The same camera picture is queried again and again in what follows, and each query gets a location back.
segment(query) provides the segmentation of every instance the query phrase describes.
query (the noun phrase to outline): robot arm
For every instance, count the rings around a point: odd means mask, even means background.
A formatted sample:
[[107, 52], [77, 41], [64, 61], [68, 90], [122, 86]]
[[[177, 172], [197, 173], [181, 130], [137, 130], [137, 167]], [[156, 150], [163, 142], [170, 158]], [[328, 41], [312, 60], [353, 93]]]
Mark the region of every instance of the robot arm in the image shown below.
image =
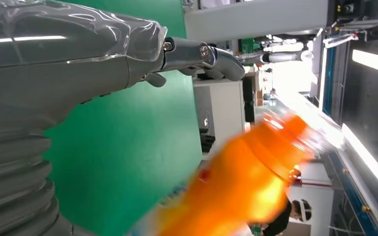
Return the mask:
[[167, 70], [244, 76], [232, 55], [165, 35], [155, 21], [85, 6], [0, 0], [0, 235], [92, 235], [59, 213], [42, 159], [44, 130], [74, 106], [140, 81], [161, 87]]

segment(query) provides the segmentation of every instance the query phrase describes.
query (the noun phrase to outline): transparent plastic cover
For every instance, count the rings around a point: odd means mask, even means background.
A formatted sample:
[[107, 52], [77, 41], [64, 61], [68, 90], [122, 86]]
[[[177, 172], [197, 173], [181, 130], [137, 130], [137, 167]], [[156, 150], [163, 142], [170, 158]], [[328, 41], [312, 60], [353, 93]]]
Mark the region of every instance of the transparent plastic cover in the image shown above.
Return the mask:
[[156, 61], [156, 21], [52, 0], [0, 0], [0, 67], [116, 57]]
[[299, 138], [313, 151], [323, 152], [343, 146], [341, 128], [303, 95], [284, 90], [278, 91], [275, 98], [276, 106], [269, 107], [265, 113], [275, 113], [280, 117], [299, 116], [309, 126]]

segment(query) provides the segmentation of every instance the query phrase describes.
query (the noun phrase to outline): black hair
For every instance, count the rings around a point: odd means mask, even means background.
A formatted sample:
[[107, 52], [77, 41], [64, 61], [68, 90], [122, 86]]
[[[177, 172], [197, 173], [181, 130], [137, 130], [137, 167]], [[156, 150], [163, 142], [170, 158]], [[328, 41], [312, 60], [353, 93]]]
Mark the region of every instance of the black hair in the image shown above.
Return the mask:
[[[312, 210], [312, 207], [311, 207], [311, 205], [309, 205], [308, 201], [303, 200], [303, 199], [301, 199], [301, 200], [304, 203], [305, 210]], [[303, 222], [304, 220], [302, 218], [303, 215], [302, 215], [301, 205], [299, 204], [299, 201], [294, 200], [292, 202], [292, 204], [295, 206], [295, 213], [297, 213], [297, 214], [299, 214], [301, 216], [301, 218], [299, 218], [299, 220]], [[308, 221], [311, 217], [312, 217], [312, 212], [311, 211], [306, 211], [305, 212], [305, 219]]]

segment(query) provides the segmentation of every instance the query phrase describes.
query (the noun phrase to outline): metal screw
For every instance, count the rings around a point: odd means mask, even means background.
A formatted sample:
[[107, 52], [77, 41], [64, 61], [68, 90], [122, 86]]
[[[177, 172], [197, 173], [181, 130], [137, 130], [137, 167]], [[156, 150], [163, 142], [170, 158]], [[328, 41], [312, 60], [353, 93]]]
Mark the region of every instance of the metal screw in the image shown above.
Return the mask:
[[361, 210], [362, 210], [363, 212], [370, 212], [370, 211], [372, 211], [372, 210], [370, 209], [370, 207], [368, 207], [368, 206], [362, 206]]
[[209, 56], [209, 48], [208, 46], [201, 46], [200, 48], [200, 51], [201, 51], [201, 57], [202, 58], [207, 58]]
[[171, 42], [164, 42], [163, 43], [163, 50], [170, 51], [173, 49], [173, 44]]

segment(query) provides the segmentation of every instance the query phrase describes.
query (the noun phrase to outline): orange juice bottle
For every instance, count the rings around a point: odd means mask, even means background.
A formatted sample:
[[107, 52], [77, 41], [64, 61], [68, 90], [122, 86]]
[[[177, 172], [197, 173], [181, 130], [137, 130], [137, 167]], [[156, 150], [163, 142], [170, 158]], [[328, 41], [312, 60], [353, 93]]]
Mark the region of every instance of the orange juice bottle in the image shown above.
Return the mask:
[[249, 132], [230, 140], [208, 168], [186, 188], [176, 188], [128, 235], [230, 236], [246, 222], [273, 221], [286, 206], [294, 166], [314, 151], [343, 143], [337, 124], [303, 97], [294, 98], [285, 99], [288, 109], [280, 109], [288, 111], [282, 112], [284, 119], [265, 115]]
[[180, 203], [161, 212], [170, 220], [157, 235], [228, 236], [245, 222], [274, 220], [286, 206], [290, 170], [312, 155], [299, 139], [306, 128], [298, 116], [267, 116], [227, 143]]

